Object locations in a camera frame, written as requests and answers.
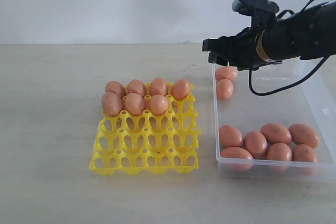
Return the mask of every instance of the egg tray cell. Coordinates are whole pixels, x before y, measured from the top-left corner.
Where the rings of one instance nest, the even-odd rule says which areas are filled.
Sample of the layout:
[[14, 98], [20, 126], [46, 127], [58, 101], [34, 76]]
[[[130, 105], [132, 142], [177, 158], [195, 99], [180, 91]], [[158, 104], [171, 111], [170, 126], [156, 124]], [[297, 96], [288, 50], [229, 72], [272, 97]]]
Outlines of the egg tray cell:
[[[170, 95], [172, 83], [167, 86], [169, 109], [163, 115], [154, 115], [148, 109], [139, 116], [132, 116], [126, 110], [115, 117], [102, 112], [90, 170], [112, 175], [117, 170], [127, 174], [142, 170], [161, 174], [168, 169], [189, 173], [198, 168], [196, 149], [201, 131], [196, 125], [196, 99], [191, 93], [177, 101]], [[145, 96], [147, 108], [150, 99], [150, 95]]]

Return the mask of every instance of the egg in tray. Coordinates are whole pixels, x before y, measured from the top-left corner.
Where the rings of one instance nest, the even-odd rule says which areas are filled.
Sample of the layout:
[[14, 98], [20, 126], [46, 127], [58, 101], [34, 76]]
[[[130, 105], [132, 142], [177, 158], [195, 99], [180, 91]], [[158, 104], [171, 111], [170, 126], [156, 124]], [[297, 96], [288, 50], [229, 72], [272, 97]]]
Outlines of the egg in tray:
[[186, 80], [172, 84], [162, 78], [147, 84], [132, 80], [125, 87], [107, 83], [90, 170], [112, 175], [197, 169], [201, 131], [192, 89]]

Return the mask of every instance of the robotic arm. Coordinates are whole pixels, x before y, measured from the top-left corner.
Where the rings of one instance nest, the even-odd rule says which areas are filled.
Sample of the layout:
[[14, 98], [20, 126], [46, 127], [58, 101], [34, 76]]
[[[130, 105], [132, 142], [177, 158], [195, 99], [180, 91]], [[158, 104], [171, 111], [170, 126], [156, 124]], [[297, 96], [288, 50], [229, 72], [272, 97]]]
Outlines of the robotic arm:
[[[292, 88], [307, 80], [331, 56], [336, 54], [336, 2], [322, 3], [311, 8], [310, 0], [298, 13], [284, 10], [268, 0], [234, 0], [232, 10], [251, 17], [251, 27], [235, 36], [205, 39], [202, 51], [208, 51], [208, 62], [236, 66], [249, 70], [249, 86], [256, 95], [270, 95]], [[282, 19], [286, 14], [291, 16]], [[322, 58], [317, 66], [300, 81], [286, 87], [258, 93], [251, 85], [251, 73], [259, 67], [280, 64], [283, 60]]]

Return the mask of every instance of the white wall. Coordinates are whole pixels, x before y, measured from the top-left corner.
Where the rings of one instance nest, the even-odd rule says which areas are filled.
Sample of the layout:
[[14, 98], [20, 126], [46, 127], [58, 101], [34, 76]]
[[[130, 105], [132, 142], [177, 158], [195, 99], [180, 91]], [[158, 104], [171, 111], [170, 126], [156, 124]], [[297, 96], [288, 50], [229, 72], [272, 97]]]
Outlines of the white wall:
[[[0, 0], [0, 44], [201, 42], [249, 25], [232, 1]], [[272, 1], [298, 11], [308, 0]]]

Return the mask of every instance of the egg tray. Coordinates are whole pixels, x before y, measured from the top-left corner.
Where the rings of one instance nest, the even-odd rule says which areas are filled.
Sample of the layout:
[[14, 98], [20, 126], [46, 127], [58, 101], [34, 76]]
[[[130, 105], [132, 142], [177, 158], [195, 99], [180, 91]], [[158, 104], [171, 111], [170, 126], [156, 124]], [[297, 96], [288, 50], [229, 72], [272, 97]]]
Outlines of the egg tray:
[[169, 109], [163, 115], [157, 116], [148, 110], [150, 95], [144, 97], [147, 109], [139, 116], [123, 110], [111, 117], [103, 110], [90, 170], [112, 175], [118, 170], [126, 174], [138, 174], [142, 170], [162, 174], [168, 169], [189, 173], [198, 168], [196, 149], [201, 131], [196, 125], [196, 99], [191, 93], [177, 101], [170, 94], [172, 83], [167, 86]]

